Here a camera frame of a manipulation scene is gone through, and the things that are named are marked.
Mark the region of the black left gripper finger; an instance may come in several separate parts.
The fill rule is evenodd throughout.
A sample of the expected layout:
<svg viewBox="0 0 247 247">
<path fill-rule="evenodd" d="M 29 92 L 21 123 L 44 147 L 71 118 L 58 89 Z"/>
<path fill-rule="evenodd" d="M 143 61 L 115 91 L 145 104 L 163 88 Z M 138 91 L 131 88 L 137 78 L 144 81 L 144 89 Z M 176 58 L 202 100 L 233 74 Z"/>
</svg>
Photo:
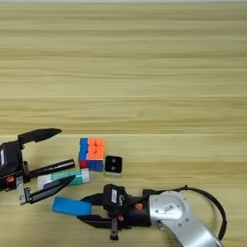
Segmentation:
<svg viewBox="0 0 247 247">
<path fill-rule="evenodd" d="M 39 128 L 29 132 L 19 134 L 17 136 L 19 145 L 24 149 L 24 145 L 30 142 L 41 142 L 46 139 L 52 138 L 53 136 L 61 133 L 62 130 L 59 128 Z"/>
<path fill-rule="evenodd" d="M 75 176 L 69 176 L 66 178 L 59 178 L 52 182 L 49 182 L 44 186 L 43 189 L 36 191 L 34 193 L 28 194 L 28 203 L 34 204 L 41 200 L 47 199 L 59 191 L 61 191 L 64 187 L 70 184 L 75 179 Z"/>
</svg>

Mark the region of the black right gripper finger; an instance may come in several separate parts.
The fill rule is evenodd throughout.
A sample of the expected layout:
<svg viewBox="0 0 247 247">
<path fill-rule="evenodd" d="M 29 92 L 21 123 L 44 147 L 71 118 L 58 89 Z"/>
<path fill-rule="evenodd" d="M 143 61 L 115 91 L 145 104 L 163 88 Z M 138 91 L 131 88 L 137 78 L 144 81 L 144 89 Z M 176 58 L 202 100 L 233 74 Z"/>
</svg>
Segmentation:
<svg viewBox="0 0 247 247">
<path fill-rule="evenodd" d="M 103 206 L 103 194 L 96 193 L 81 199 L 81 202 L 90 203 L 92 206 Z"/>
<path fill-rule="evenodd" d="M 111 219 L 102 218 L 99 215 L 78 216 L 77 219 L 98 229 L 110 229 L 112 227 Z"/>
</svg>

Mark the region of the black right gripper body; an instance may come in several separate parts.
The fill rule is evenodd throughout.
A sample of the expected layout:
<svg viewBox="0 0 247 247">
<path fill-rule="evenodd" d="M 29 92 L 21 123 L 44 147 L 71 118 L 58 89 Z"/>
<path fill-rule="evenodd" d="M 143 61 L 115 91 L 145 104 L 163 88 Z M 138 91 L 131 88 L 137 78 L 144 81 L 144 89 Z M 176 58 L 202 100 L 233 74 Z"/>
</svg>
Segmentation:
<svg viewBox="0 0 247 247">
<path fill-rule="evenodd" d="M 147 197 L 118 196 L 105 209 L 111 219 L 111 240 L 119 239 L 119 231 L 132 227 L 149 227 L 151 217 Z"/>
</svg>

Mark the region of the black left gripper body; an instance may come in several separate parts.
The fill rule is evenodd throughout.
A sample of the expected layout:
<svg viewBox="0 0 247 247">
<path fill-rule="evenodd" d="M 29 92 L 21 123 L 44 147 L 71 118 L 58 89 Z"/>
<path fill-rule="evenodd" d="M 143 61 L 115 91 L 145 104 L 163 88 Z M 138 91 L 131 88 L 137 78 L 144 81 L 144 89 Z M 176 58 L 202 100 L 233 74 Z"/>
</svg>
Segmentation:
<svg viewBox="0 0 247 247">
<path fill-rule="evenodd" d="M 30 180 L 30 171 L 26 161 L 0 167 L 0 192 L 17 190 L 18 200 L 22 206 L 28 203 L 24 184 Z"/>
</svg>

